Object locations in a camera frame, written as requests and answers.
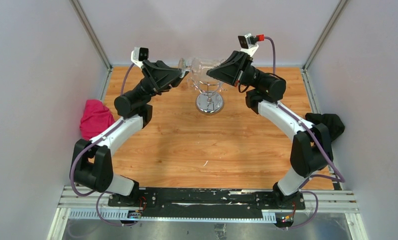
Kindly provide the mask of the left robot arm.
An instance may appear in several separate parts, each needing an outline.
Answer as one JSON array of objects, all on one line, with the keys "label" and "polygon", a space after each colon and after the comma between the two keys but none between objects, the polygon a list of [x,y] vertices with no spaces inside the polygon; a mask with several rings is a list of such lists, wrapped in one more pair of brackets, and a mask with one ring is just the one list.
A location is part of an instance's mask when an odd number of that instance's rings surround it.
[{"label": "left robot arm", "polygon": [[188,73],[185,64],[170,67],[163,61],[144,60],[138,63],[143,78],[131,90],[114,100],[119,119],[106,130],[91,138],[80,139],[74,145],[69,173],[73,192],[87,197],[95,192],[119,196],[127,206],[140,201],[139,183],[114,173],[112,157],[135,133],[152,119],[152,97],[176,88]]}]

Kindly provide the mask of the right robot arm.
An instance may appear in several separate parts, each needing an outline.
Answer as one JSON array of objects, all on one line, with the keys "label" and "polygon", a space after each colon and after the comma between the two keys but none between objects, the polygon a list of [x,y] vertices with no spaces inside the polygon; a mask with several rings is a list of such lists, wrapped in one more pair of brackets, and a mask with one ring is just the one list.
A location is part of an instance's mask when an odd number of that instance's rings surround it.
[{"label": "right robot arm", "polygon": [[273,204],[285,209],[313,174],[333,165],[332,139],[324,123],[299,117],[281,102],[287,87],[285,79],[259,70],[252,62],[249,54],[235,50],[206,74],[233,87],[244,86],[246,106],[271,121],[291,141],[291,167],[272,189]]}]

